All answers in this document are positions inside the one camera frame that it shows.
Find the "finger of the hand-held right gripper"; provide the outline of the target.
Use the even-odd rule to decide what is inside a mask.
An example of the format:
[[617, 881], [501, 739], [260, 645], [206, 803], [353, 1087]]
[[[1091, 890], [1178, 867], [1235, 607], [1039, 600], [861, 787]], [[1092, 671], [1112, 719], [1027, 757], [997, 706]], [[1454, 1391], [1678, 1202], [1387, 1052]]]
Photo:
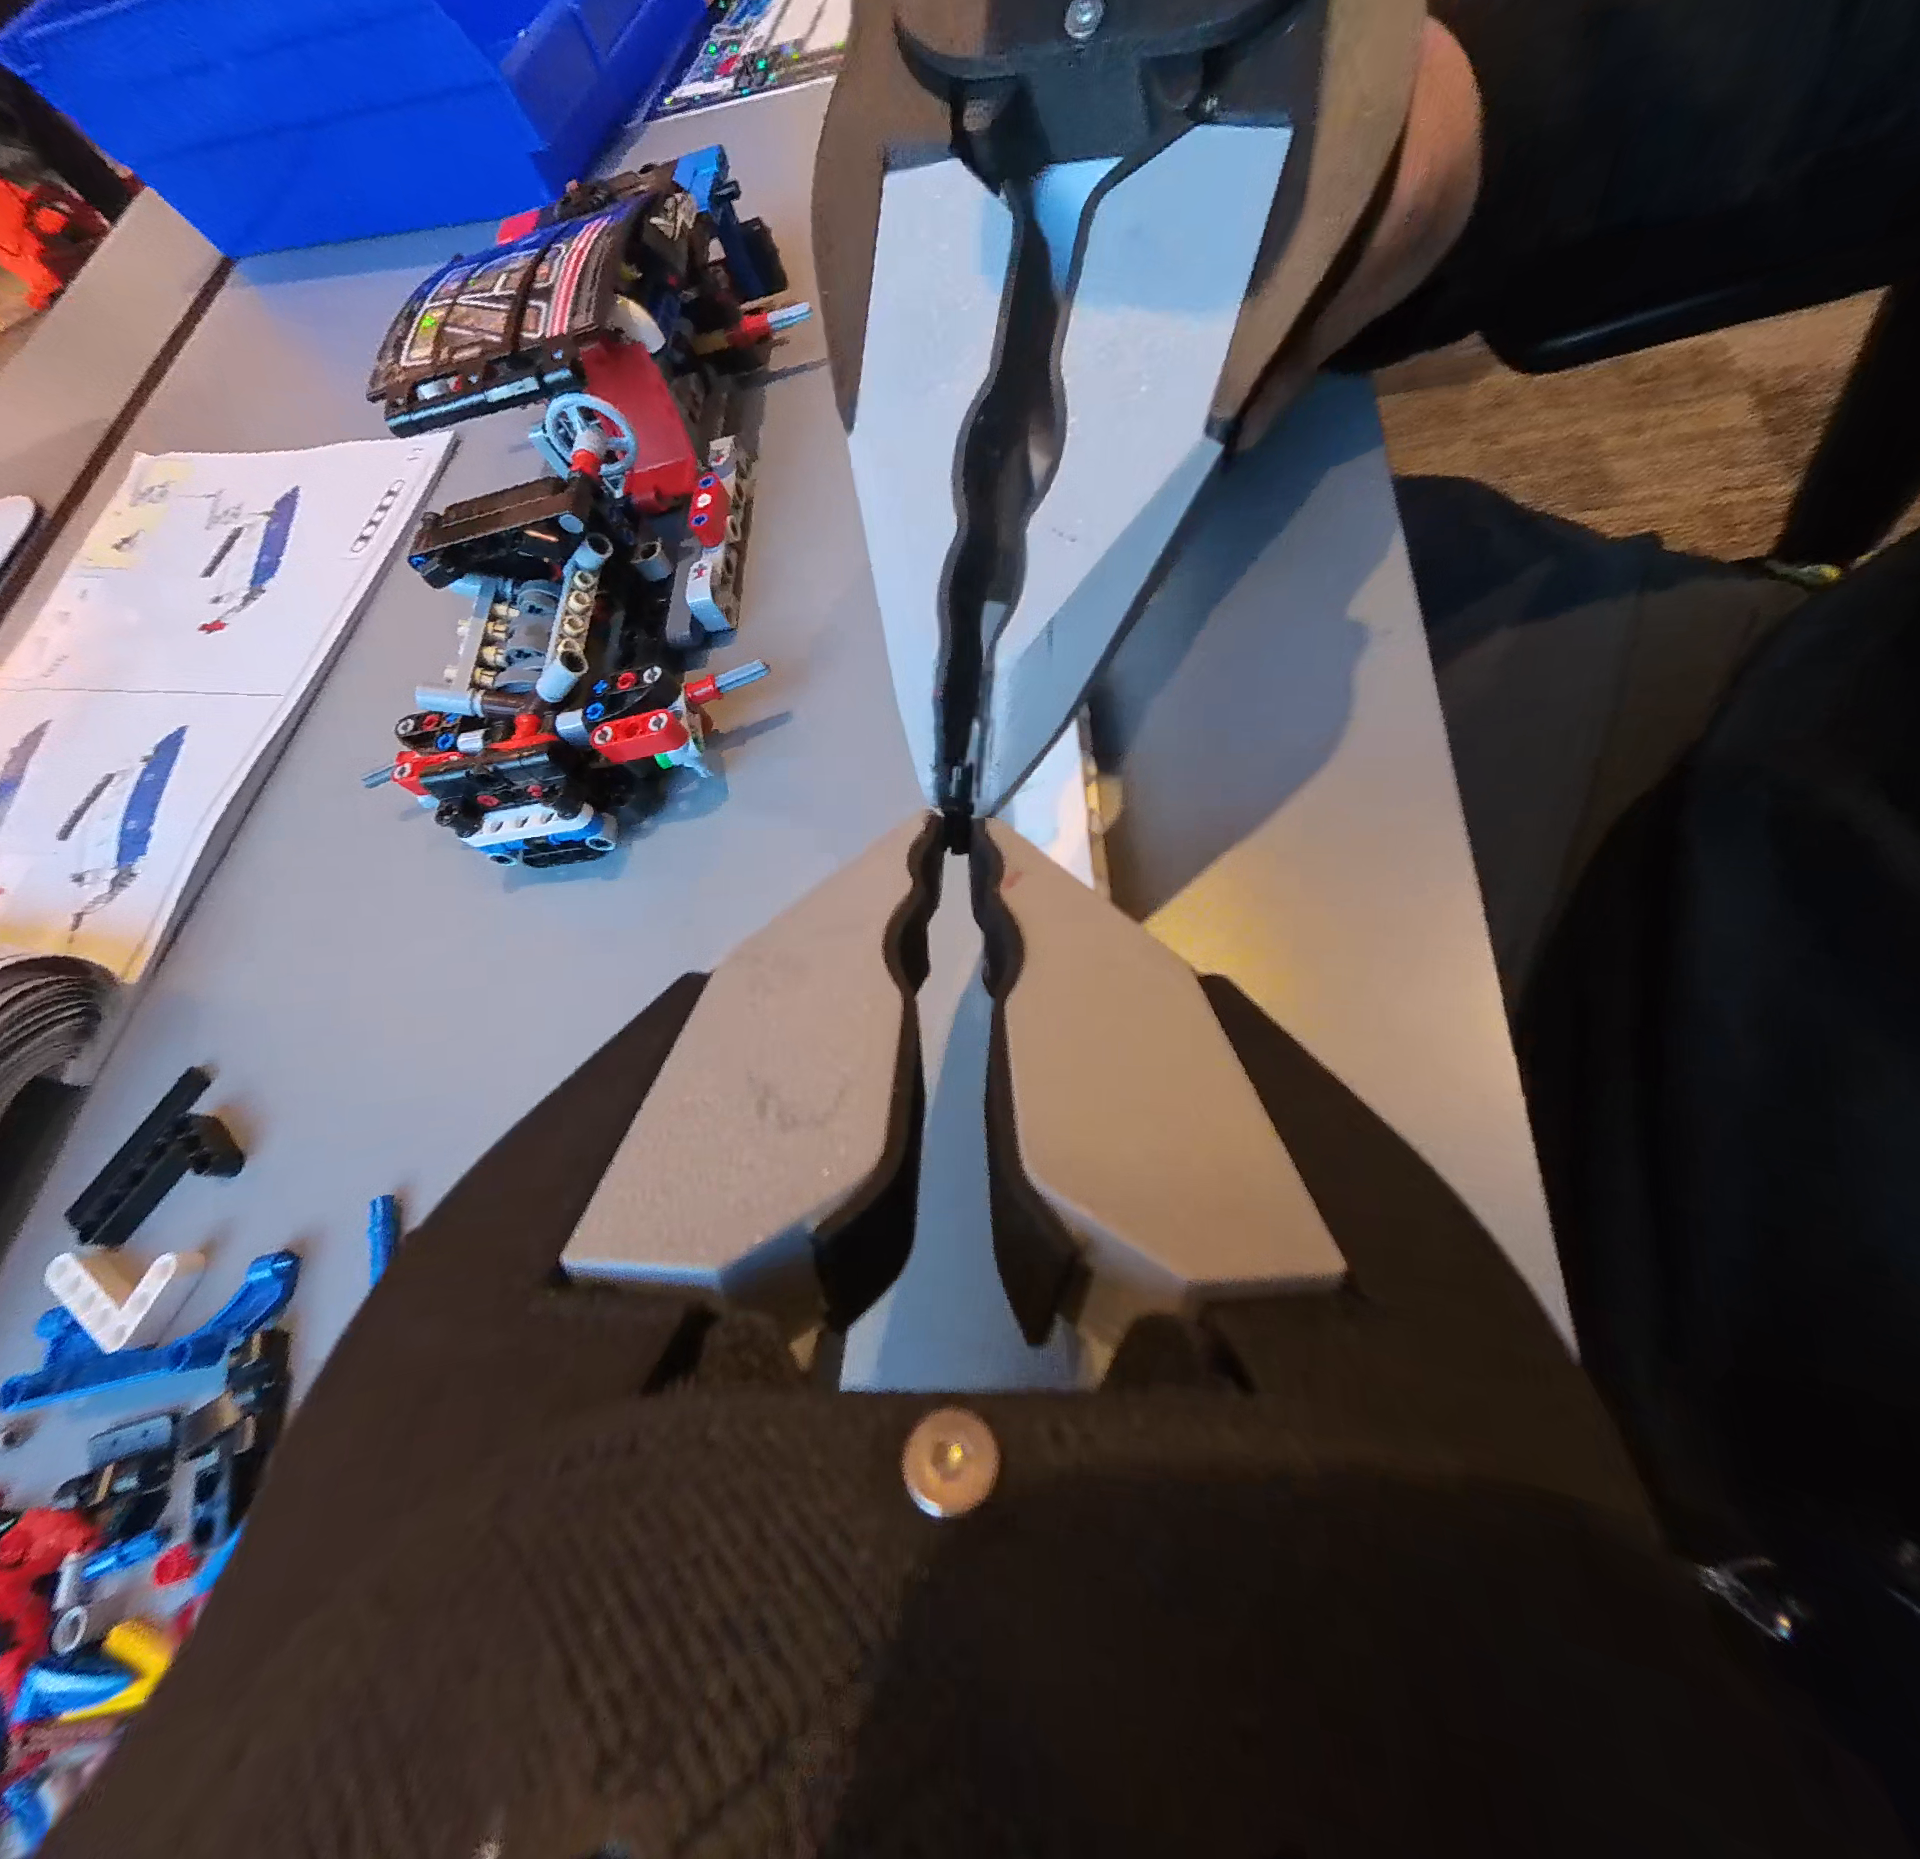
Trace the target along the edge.
[[888, 678], [923, 803], [997, 810], [997, 688], [1036, 498], [1022, 339], [1024, 228], [965, 162], [895, 169], [850, 436]]
[[1033, 185], [1060, 449], [997, 635], [979, 813], [1063, 735], [1217, 463], [1213, 397], [1290, 145], [1290, 125], [1204, 122], [1141, 162], [1056, 162]]

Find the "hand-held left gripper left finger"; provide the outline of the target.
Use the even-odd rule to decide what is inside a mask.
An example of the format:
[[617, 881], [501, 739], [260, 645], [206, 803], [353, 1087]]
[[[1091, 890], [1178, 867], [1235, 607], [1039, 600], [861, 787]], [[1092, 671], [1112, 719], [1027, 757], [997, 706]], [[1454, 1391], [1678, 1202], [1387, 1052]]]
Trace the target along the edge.
[[918, 818], [704, 977], [591, 1189], [571, 1280], [850, 1329], [915, 1244], [920, 992], [942, 825]]

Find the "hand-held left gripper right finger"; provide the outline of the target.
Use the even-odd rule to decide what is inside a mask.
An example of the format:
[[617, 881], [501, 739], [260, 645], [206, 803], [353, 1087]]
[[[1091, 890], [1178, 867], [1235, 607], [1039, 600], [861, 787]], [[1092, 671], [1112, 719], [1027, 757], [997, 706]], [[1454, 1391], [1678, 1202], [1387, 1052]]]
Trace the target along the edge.
[[998, 819], [971, 836], [992, 1253], [1027, 1342], [1335, 1293], [1347, 1254], [1188, 961]]

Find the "white long toy panel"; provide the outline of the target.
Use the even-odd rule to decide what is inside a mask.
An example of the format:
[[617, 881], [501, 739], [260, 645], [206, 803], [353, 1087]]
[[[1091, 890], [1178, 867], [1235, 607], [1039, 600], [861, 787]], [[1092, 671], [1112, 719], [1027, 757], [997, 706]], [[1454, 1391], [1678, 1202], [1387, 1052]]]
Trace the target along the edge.
[[1108, 818], [1086, 706], [1024, 773], [998, 818], [1080, 886], [1112, 898]]

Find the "pile of mixed toy bricks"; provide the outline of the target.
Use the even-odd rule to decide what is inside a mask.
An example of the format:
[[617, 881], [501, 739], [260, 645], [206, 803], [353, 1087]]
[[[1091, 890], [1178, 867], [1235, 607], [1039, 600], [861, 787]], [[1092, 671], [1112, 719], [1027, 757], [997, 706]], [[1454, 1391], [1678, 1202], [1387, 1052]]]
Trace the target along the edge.
[[2, 1856], [44, 1848], [158, 1697], [289, 1410], [292, 1333], [267, 1324], [211, 1398], [100, 1428], [46, 1507], [2, 1511]]

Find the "person's right forearm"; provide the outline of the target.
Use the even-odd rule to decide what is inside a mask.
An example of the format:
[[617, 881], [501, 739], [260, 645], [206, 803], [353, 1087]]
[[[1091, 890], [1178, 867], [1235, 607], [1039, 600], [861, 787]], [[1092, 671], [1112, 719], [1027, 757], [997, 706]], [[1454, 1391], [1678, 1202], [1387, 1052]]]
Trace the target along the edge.
[[1336, 373], [1916, 258], [1916, 0], [1429, 0], [1389, 216]]

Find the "grey desk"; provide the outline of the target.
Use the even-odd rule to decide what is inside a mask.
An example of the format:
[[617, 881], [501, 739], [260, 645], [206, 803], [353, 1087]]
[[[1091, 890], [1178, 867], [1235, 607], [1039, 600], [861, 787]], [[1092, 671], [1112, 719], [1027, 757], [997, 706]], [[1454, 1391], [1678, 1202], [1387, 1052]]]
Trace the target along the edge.
[[[1036, 498], [1060, 449], [1044, 410], [1063, 321], [1044, 282], [1039, 171], [979, 179], [1024, 228], [1029, 275], [1008, 356]], [[563, 1274], [562, 1250], [704, 977], [878, 838], [938, 813], [899, 719], [852, 452], [820, 397], [770, 419], [767, 445], [770, 522], [755, 550], [789, 581], [767, 599], [777, 678], [755, 692], [745, 747], [720, 777], [704, 792], [675, 782], [641, 838], [598, 870], [486, 870], [422, 808], [346, 790], [373, 733], [346, 688], [368, 688], [381, 715], [398, 662], [427, 659], [427, 633], [455, 607], [411, 581], [373, 611], [189, 915], [172, 964], [203, 999], [147, 992], [131, 1011], [93, 1133], [72, 1135], [2, 1254], [2, 1376], [41, 1362], [35, 1315], [51, 1300], [30, 1259], [65, 1244], [57, 1207], [90, 1175], [83, 1148], [131, 1127], [136, 1088], [152, 1094], [163, 1061], [235, 1061], [240, 1096], [225, 1107], [255, 1152], [235, 1188], [201, 1188], [150, 1228], [147, 1250], [211, 1253], [168, 1336], [214, 1319], [257, 1250], [300, 1250], [303, 1324], [344, 1327], [346, 1228], [367, 1198], [448, 1194], [521, 1115], [531, 1115], [531, 1189], [506, 1194], [506, 1207], [557, 1217], [557, 1245], [538, 1245], [531, 1270]], [[1481, 1148], [1506, 1168], [1469, 1178], [1469, 1194], [1495, 1194], [1489, 1221], [1469, 1216], [1469, 1241], [1495, 1245], [1568, 1342], [1373, 395], [1326, 382], [1256, 452], [1217, 457], [1085, 706], [1114, 912], [1201, 984], [1235, 979], [1336, 1083], [1373, 1087], [1361, 1112], [1411, 1115], [1411, 1133], [1434, 1135], [1441, 1112], [1479, 1118], [1503, 1102]], [[990, 1329], [992, 1349], [958, 1372], [1019, 1387], [990, 1221], [971, 858], [942, 865], [926, 952], [915, 1231], [923, 1253], [936, 1233], [968, 1253], [962, 1321], [936, 1349]], [[1355, 1280], [1355, 1231], [1335, 1221], [1332, 1179], [1310, 1166], [1302, 1098], [1268, 1118]], [[866, 1333], [854, 1380], [933, 1375], [930, 1352], [906, 1349], [909, 1327], [933, 1324], [930, 1263], [902, 1302], [873, 1306], [891, 1340]]]

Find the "printed sticker sheet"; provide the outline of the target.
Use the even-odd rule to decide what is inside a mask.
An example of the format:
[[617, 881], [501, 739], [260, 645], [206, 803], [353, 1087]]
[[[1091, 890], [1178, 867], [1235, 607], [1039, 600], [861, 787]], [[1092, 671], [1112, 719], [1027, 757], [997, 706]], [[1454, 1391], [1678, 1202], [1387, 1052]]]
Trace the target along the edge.
[[852, 0], [707, 0], [682, 68], [652, 101], [649, 118], [833, 80], [850, 30]]

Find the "partly built toy car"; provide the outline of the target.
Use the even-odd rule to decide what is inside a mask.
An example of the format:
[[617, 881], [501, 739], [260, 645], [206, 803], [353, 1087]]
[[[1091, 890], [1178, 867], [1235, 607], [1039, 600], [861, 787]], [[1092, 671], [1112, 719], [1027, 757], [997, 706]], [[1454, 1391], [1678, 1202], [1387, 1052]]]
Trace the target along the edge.
[[755, 457], [737, 382], [811, 310], [742, 216], [720, 145], [573, 181], [430, 274], [381, 335], [396, 436], [530, 419], [534, 476], [419, 515], [411, 571], [466, 599], [389, 780], [478, 858], [596, 865], [667, 787], [707, 777], [712, 710], [767, 677], [707, 671], [742, 618]]

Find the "blue plastic bin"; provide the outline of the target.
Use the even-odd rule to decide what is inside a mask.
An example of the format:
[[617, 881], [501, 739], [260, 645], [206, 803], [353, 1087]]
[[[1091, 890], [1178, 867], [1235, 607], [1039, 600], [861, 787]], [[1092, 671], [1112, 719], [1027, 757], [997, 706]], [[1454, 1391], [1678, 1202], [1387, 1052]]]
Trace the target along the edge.
[[501, 77], [538, 141], [633, 101], [685, 43], [701, 0], [435, 0]]
[[30, 0], [2, 67], [225, 258], [506, 210], [544, 0]]

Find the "black angled toy beam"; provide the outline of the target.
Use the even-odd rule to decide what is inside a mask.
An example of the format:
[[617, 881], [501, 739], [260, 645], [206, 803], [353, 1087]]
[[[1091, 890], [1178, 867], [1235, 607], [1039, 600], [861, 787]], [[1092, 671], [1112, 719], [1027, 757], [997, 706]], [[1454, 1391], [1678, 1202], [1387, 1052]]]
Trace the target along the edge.
[[121, 1250], [186, 1178], [231, 1179], [248, 1154], [225, 1120], [201, 1112], [214, 1078], [189, 1067], [65, 1207], [80, 1250]]

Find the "blue curved toy panel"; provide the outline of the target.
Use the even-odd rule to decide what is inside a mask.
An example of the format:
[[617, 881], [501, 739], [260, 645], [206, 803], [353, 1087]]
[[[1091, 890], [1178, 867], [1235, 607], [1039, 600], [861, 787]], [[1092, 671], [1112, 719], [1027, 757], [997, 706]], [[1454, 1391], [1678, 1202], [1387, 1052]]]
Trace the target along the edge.
[[2, 1415], [100, 1397], [109, 1391], [222, 1369], [230, 1352], [260, 1329], [273, 1329], [295, 1300], [300, 1253], [257, 1254], [235, 1296], [201, 1327], [152, 1346], [97, 1349], [65, 1306], [41, 1311], [35, 1336], [41, 1362], [2, 1380]]

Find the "white angled toy beam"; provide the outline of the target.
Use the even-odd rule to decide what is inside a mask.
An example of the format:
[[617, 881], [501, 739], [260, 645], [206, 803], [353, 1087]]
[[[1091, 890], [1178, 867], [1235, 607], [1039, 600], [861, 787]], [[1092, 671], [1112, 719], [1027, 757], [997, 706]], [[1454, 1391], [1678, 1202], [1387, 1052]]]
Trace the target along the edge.
[[203, 1268], [201, 1250], [168, 1250], [147, 1263], [126, 1250], [69, 1250], [46, 1263], [44, 1286], [97, 1352], [115, 1354], [161, 1342]]

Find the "thick building instruction booklet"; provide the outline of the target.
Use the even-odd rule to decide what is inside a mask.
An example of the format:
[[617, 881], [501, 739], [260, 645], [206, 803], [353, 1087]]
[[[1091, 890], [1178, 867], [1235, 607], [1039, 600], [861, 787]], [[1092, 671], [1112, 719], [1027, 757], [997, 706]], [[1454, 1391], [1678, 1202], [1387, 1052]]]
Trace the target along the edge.
[[131, 457], [2, 656], [6, 1112], [97, 1064], [450, 453]]

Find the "orange plastic object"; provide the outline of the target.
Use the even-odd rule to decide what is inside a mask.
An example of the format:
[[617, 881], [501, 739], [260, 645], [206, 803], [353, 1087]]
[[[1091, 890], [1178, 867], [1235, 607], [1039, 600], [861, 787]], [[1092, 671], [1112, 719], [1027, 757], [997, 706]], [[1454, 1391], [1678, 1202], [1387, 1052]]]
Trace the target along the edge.
[[2, 275], [28, 310], [51, 310], [106, 236], [109, 218], [61, 181], [2, 175]]

